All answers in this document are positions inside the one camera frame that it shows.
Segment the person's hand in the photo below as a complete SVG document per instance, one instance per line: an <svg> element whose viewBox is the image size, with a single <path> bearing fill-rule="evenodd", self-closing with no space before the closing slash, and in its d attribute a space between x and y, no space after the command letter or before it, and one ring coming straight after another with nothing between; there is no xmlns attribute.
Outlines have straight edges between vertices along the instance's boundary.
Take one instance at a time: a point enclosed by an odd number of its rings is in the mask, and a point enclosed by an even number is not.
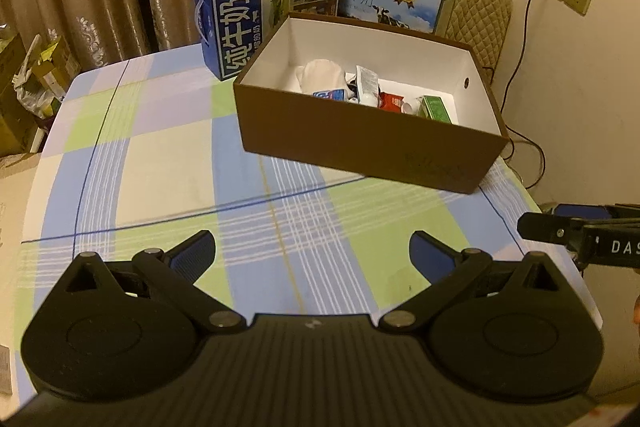
<svg viewBox="0 0 640 427"><path fill-rule="evenodd" d="M632 311L632 321L634 324L640 324L640 296L634 302L634 311Z"/></svg>

